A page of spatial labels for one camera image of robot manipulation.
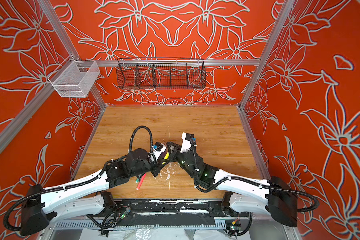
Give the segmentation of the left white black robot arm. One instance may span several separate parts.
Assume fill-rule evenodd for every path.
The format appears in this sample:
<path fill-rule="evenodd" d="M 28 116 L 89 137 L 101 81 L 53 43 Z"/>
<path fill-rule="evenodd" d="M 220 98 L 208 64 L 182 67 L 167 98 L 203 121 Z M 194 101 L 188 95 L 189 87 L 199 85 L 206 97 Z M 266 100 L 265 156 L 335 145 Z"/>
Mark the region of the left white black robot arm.
<path fill-rule="evenodd" d="M 150 137 L 148 151 L 132 149 L 138 130 L 145 129 Z M 126 184 L 130 178 L 142 180 L 143 175 L 157 176 L 162 169 L 162 143 L 153 142 L 153 134 L 146 126 L 134 129 L 128 153 L 109 160 L 97 172 L 55 187 L 31 186 L 25 197 L 17 200 L 4 214 L 4 227 L 22 236 L 30 236 L 47 228 L 54 220 L 87 215 L 90 219 L 106 209 L 115 208 L 109 189 Z"/>

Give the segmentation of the pink marker pen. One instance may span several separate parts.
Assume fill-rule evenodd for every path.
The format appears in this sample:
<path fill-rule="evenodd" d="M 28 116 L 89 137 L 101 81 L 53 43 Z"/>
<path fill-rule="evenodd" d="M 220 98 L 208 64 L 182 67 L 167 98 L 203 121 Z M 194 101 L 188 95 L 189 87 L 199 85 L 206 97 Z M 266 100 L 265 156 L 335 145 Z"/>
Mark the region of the pink marker pen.
<path fill-rule="evenodd" d="M 143 174 L 140 178 L 139 178 L 139 181 L 138 181 L 138 185 L 137 185 L 137 188 L 136 190 L 139 190 L 143 184 L 143 181 L 145 180 L 145 177 L 146 177 L 147 174 Z"/>

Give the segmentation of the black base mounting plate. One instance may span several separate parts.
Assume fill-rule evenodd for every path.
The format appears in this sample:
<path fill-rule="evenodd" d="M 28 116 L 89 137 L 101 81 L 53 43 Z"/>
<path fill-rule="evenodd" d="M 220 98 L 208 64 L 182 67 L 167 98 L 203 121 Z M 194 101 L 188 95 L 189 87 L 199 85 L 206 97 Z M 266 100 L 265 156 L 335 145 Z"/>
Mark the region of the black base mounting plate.
<path fill-rule="evenodd" d="M 115 199 L 116 208 L 129 207 L 131 213 L 207 214 L 212 217 L 237 217 L 239 214 L 223 206 L 219 199 Z"/>

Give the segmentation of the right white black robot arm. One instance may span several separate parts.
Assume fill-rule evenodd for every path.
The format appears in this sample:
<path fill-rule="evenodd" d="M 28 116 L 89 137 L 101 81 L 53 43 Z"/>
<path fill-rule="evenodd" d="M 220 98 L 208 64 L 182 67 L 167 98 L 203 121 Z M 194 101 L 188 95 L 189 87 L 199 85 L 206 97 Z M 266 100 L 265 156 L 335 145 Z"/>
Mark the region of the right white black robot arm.
<path fill-rule="evenodd" d="M 282 225 L 294 228 L 298 213 L 314 211 L 320 205 L 315 196 L 293 190 L 278 177 L 251 179 L 204 163 L 197 154 L 194 138 L 184 140 L 182 145 L 167 142 L 167 148 L 169 159 L 186 171 L 198 191 L 225 191 L 224 207 L 235 213 L 267 215 Z"/>

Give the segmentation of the white mesh wall basket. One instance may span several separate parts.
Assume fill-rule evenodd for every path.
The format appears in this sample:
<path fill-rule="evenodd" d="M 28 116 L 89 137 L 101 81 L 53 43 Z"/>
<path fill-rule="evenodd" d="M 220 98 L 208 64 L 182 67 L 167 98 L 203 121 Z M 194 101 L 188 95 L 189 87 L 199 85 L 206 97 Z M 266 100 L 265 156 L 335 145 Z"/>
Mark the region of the white mesh wall basket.
<path fill-rule="evenodd" d="M 90 61 L 88 67 L 79 67 L 77 62 L 68 61 L 48 80 L 62 98 L 85 98 L 99 75 L 100 69 L 95 61 Z"/>

